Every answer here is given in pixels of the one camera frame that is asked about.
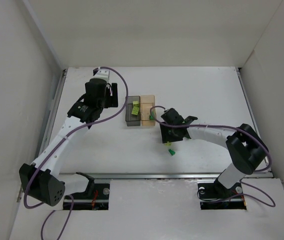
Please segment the lime green 2x3 lego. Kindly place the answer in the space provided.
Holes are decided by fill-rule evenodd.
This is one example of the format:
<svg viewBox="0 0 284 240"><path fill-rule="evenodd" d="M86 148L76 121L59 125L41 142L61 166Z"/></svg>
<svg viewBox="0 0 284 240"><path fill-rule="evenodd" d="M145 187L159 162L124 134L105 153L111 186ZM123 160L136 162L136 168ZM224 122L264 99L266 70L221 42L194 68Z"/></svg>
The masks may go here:
<svg viewBox="0 0 284 240"><path fill-rule="evenodd" d="M134 116L138 116L140 112L140 107L137 106L133 106L132 110L131 110L131 114Z"/></svg>

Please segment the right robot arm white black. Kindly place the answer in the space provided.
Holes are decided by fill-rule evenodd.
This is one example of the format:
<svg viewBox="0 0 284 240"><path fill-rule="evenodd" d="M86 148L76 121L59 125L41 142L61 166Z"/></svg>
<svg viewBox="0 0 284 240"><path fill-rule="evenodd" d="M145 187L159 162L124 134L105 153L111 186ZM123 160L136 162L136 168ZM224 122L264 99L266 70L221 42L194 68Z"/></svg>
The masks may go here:
<svg viewBox="0 0 284 240"><path fill-rule="evenodd" d="M202 183L198 196L203 201L226 201L243 195L242 179L256 172L269 150L254 129L243 123L239 127L194 124L195 116L182 117L174 108L165 109L160 121L164 144L184 139L205 141L225 148L231 163L213 183Z"/></svg>

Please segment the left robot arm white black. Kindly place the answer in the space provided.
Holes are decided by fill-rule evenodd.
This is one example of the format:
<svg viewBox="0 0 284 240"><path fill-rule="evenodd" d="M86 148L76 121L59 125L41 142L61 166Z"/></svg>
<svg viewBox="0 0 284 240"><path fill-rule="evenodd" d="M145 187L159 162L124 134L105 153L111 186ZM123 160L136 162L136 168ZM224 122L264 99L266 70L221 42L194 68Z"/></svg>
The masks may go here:
<svg viewBox="0 0 284 240"><path fill-rule="evenodd" d="M74 174L60 179L62 165L76 142L96 122L104 109L118 107L118 85L106 78L92 78L85 83L85 93L72 105L58 134L46 149L31 163L24 163L19 176L24 195L41 204L55 206L70 189L74 192L87 189L90 178Z"/></svg>

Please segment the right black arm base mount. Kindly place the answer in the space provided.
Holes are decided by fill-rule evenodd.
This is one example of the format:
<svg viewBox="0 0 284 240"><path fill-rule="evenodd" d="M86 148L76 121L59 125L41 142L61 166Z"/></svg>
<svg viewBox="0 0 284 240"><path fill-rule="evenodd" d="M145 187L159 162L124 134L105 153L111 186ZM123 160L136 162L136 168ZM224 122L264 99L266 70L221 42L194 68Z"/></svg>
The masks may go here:
<svg viewBox="0 0 284 240"><path fill-rule="evenodd" d="M201 210L246 210L242 185L237 182L230 189L217 182L200 182L197 184L197 197Z"/></svg>

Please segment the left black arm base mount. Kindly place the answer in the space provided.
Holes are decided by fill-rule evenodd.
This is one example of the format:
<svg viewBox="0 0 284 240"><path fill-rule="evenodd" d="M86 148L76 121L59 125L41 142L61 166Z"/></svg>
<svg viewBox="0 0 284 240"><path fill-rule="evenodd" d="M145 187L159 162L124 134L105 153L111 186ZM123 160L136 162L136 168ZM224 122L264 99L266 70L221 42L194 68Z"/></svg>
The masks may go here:
<svg viewBox="0 0 284 240"><path fill-rule="evenodd" d="M111 185L109 180L98 179L76 172L72 183L66 184L66 194L62 201L64 210L107 211Z"/></svg>

